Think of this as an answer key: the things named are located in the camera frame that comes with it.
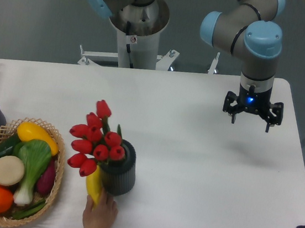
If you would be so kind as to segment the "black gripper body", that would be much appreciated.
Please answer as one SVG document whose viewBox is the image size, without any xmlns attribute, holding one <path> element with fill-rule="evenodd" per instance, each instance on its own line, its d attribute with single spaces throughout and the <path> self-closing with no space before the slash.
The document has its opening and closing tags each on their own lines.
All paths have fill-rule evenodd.
<svg viewBox="0 0 305 228">
<path fill-rule="evenodd" d="M 275 115 L 271 112 L 272 104 L 270 102 L 273 84 L 274 78 L 272 77 L 259 81 L 242 74 L 239 95 L 235 99 L 236 105 L 232 107 L 231 113 L 248 112 L 261 117 L 273 118 Z"/>
</svg>

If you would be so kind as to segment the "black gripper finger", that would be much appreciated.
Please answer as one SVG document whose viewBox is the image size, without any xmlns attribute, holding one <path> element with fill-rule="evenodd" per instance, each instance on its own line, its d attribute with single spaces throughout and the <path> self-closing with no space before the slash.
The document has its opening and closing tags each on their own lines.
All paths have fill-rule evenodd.
<svg viewBox="0 0 305 228">
<path fill-rule="evenodd" d="M 236 115 L 243 111 L 243 105 L 240 102 L 239 96 L 234 92 L 229 91 L 225 96 L 223 103 L 223 112 L 228 113 L 231 116 L 231 123 L 236 121 Z"/>
<path fill-rule="evenodd" d="M 275 125 L 280 126 L 283 120 L 283 108 L 284 104 L 282 102 L 277 102 L 274 104 L 269 103 L 269 108 L 266 111 L 265 121 L 266 128 L 265 132 L 268 133 L 269 129 Z"/>
</svg>

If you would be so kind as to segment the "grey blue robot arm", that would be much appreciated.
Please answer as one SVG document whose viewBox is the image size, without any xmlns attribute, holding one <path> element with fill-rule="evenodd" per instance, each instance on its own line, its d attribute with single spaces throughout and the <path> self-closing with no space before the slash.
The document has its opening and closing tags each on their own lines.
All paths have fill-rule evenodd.
<svg viewBox="0 0 305 228">
<path fill-rule="evenodd" d="M 284 10 L 286 0 L 237 1 L 238 7 L 227 15 L 208 13 L 202 20 L 200 37 L 243 62 L 239 93 L 227 93 L 223 112 L 232 122 L 242 112 L 258 115 L 269 129 L 283 120 L 284 105 L 271 103 L 271 92 L 283 38 L 274 19 Z"/>
</svg>

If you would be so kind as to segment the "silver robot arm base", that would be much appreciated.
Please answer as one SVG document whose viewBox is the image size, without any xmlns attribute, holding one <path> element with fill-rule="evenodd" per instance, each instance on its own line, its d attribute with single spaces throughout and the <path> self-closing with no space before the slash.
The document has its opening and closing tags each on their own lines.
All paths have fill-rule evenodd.
<svg viewBox="0 0 305 228">
<path fill-rule="evenodd" d="M 109 19 L 117 34 L 119 66 L 143 69 L 145 57 L 157 57 L 160 35 L 170 11 L 164 0 L 87 0 L 97 15 Z"/>
</svg>

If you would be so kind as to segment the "person's hand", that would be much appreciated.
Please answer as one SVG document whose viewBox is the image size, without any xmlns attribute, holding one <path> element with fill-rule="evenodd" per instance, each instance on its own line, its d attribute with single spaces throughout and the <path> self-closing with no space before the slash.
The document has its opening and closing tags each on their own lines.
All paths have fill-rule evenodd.
<svg viewBox="0 0 305 228">
<path fill-rule="evenodd" d="M 87 196 L 82 216 L 83 228 L 111 228 L 117 218 L 118 208 L 114 198 L 103 189 L 96 207 L 93 199 Z"/>
</svg>

